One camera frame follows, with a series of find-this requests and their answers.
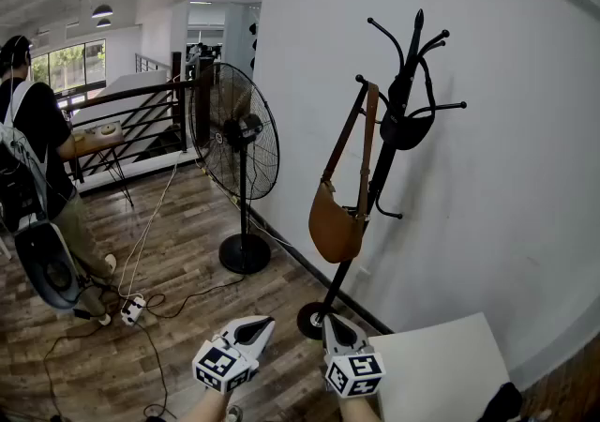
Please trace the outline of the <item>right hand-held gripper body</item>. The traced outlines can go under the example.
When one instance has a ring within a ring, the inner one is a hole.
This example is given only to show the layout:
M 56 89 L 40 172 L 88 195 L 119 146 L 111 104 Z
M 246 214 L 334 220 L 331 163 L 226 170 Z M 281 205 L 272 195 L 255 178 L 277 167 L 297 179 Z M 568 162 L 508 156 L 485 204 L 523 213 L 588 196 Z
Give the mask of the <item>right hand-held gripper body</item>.
M 327 355 L 324 380 L 340 398 L 375 395 L 385 376 L 383 357 L 371 346 L 364 352 Z

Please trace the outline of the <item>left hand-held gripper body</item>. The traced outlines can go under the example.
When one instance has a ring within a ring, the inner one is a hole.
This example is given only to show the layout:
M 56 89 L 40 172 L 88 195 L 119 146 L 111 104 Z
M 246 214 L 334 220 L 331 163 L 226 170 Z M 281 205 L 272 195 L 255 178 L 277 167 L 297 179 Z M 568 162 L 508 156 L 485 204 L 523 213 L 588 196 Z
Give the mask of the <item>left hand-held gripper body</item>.
M 192 360 L 194 378 L 222 395 L 248 382 L 259 367 L 258 359 L 242 348 L 235 335 L 239 328 L 239 324 L 228 324 L 206 340 Z

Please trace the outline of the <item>black metal coat rack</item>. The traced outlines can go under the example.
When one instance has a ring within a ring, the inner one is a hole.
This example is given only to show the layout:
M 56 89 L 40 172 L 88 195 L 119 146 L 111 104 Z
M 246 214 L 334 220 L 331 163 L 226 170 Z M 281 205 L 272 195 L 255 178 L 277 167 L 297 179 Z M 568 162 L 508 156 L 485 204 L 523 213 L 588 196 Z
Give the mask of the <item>black metal coat rack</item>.
M 424 12 L 422 10 L 418 10 L 415 19 L 414 26 L 412 32 L 412 39 L 409 50 L 407 53 L 404 53 L 399 45 L 398 40 L 387 31 L 382 25 L 377 23 L 373 18 L 369 17 L 367 22 L 377 28 L 381 33 L 386 35 L 394 44 L 397 50 L 398 55 L 398 72 L 395 76 L 395 79 L 400 74 L 400 72 L 404 69 L 405 65 L 412 61 L 415 56 L 423 56 L 426 61 L 426 55 L 434 49 L 443 47 L 445 45 L 445 40 L 449 37 L 449 31 L 443 29 L 440 34 L 436 37 L 429 40 L 425 45 L 420 44 L 421 33 L 423 29 L 425 21 Z M 361 77 L 366 80 L 362 75 L 358 74 L 355 77 L 355 80 Z M 370 159 L 370 173 L 368 178 L 368 191 L 367 191 L 367 220 L 365 224 L 365 228 L 363 229 L 363 239 L 365 231 L 368 227 L 368 221 L 370 217 L 370 212 L 373 208 L 376 208 L 382 215 L 392 218 L 392 219 L 402 219 L 403 215 L 400 213 L 394 213 L 390 211 L 385 211 L 380 206 L 380 198 L 383 192 L 383 188 L 385 182 L 387 180 L 387 176 L 392 167 L 396 152 L 401 151 L 395 149 L 391 144 L 386 143 L 382 136 L 380 135 L 381 122 L 385 113 L 387 111 L 386 103 L 388 102 L 388 92 L 390 91 L 390 86 L 386 94 L 383 94 L 379 89 L 379 100 L 378 100 L 378 108 L 376 113 L 376 125 L 374 130 L 374 137 L 372 143 L 371 150 L 371 159 Z M 414 117 L 423 117 L 429 115 L 429 112 L 424 110 L 425 107 L 428 106 L 428 95 L 425 85 L 425 72 L 420 64 L 417 65 L 416 71 L 414 73 L 412 79 L 412 88 L 410 92 L 410 96 L 408 98 L 408 106 L 406 107 L 406 115 L 413 115 Z M 436 101 L 436 114 L 440 111 L 448 111 L 448 110 L 456 110 L 456 109 L 465 109 L 467 107 L 467 103 L 461 101 L 460 103 L 448 103 L 448 104 L 439 104 Z M 359 116 L 366 115 L 366 106 L 363 106 L 360 110 Z M 312 302 L 305 306 L 303 306 L 298 314 L 296 323 L 302 334 L 310 339 L 319 340 L 322 338 L 322 322 L 323 316 L 329 313 L 332 313 L 333 310 L 333 302 L 335 298 L 338 296 L 340 287 L 342 285 L 343 280 L 345 279 L 351 262 L 357 258 L 356 255 L 353 259 L 343 262 L 341 264 L 336 264 L 338 269 L 336 274 L 331 282 L 331 285 L 328 289 L 328 292 L 322 302 Z

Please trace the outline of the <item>person's left forearm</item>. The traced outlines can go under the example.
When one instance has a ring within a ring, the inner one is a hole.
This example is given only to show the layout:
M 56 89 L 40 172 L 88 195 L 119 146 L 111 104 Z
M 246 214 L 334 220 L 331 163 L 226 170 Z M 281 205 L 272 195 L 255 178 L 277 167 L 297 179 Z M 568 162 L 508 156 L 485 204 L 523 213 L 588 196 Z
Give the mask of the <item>person's left forearm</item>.
M 224 422 L 232 394 L 232 392 L 220 393 L 208 388 L 179 422 Z

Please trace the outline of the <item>person's right forearm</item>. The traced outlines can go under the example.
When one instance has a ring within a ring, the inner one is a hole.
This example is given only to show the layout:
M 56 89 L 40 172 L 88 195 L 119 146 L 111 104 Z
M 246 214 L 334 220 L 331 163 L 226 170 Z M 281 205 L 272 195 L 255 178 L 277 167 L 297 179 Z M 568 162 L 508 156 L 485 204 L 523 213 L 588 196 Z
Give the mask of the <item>person's right forearm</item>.
M 381 422 L 366 397 L 337 398 L 342 422 Z

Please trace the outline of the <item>black shoulder bag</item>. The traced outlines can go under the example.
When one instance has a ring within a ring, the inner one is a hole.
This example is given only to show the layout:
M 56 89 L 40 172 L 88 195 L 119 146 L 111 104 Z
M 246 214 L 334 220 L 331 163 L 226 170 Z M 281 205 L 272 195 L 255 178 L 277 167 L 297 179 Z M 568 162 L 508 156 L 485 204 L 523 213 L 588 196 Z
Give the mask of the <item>black shoulder bag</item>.
M 429 112 L 429 115 L 423 117 L 405 114 L 413 76 L 418 64 L 422 66 L 425 72 L 428 99 L 428 106 L 424 110 Z M 380 135 L 386 143 L 391 144 L 397 150 L 411 150 L 420 144 L 428 134 L 435 120 L 437 109 L 428 64 L 423 56 L 417 55 L 405 65 L 404 69 L 392 82 L 388 98 L 387 111 L 381 122 Z

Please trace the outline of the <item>white square table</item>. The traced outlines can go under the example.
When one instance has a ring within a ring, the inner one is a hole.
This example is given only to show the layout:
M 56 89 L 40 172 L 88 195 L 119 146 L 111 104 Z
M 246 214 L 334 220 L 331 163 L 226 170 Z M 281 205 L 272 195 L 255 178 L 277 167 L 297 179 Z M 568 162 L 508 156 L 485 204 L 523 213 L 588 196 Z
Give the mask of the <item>white square table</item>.
M 386 370 L 383 422 L 475 422 L 509 381 L 482 312 L 369 342 Z

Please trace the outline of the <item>white power strip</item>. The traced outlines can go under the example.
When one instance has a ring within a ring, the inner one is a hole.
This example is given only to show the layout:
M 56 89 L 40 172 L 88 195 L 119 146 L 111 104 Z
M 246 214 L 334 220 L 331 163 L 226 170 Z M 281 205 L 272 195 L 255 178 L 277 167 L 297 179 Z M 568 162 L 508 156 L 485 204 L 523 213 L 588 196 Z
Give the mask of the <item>white power strip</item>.
M 145 306 L 146 301 L 140 295 L 133 298 L 128 298 L 121 308 L 121 318 L 124 324 L 127 326 L 135 325 Z

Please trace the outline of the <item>black standing fan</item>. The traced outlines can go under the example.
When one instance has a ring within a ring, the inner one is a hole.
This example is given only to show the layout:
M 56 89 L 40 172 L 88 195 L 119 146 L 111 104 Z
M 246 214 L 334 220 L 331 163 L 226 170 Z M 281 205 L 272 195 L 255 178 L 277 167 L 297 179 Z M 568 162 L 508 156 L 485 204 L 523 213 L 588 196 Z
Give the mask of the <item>black standing fan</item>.
M 200 167 L 239 211 L 239 232 L 220 244 L 219 261 L 235 274 L 258 273 L 268 265 L 271 249 L 249 228 L 248 206 L 268 195 L 278 180 L 274 116 L 250 77 L 222 62 L 198 69 L 188 115 Z

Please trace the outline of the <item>white rimmed dark chair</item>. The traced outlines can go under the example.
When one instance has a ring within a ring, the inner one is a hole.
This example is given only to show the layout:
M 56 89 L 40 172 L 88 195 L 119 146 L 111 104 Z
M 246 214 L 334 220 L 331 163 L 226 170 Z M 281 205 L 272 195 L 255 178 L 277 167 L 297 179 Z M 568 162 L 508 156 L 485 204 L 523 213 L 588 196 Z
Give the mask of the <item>white rimmed dark chair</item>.
M 41 299 L 53 309 L 74 309 L 81 289 L 79 272 L 59 229 L 48 220 L 26 220 L 14 234 L 14 242 L 24 272 Z

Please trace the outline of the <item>small wooden folding table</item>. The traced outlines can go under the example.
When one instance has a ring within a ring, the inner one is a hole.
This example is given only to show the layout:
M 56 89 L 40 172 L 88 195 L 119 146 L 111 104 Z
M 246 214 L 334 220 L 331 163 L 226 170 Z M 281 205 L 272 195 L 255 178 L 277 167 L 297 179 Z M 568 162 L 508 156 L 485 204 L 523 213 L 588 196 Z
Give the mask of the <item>small wooden folding table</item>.
M 129 194 L 126 178 L 116 149 L 125 143 L 119 121 L 107 122 L 91 128 L 76 129 L 72 133 L 75 157 L 67 161 L 68 176 L 76 183 L 84 182 L 84 172 L 102 168 L 116 184 L 131 208 L 134 203 Z

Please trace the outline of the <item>dark stair railing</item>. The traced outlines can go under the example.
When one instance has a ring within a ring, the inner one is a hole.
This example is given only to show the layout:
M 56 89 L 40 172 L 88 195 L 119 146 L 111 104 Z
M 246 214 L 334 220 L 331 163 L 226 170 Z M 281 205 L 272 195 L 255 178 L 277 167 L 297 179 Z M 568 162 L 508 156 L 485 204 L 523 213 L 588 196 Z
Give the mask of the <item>dark stair railing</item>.
M 69 104 L 63 108 L 73 130 L 91 128 L 119 121 L 125 143 L 116 149 L 125 178 L 135 164 L 170 154 L 191 151 L 190 119 L 192 97 L 202 83 L 180 81 L 165 71 L 137 73 L 147 86 L 117 92 L 103 91 L 97 97 Z M 111 177 L 102 168 L 84 172 L 83 185 L 100 175 Z

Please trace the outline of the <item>large window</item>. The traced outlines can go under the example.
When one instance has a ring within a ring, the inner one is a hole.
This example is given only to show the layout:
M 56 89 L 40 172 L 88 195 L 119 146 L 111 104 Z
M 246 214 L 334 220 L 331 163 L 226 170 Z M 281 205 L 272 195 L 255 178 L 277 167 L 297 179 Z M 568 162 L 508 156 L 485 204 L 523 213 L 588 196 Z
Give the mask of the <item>large window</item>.
M 55 93 L 87 85 L 106 84 L 106 40 L 72 45 L 32 59 L 34 82 L 46 83 Z

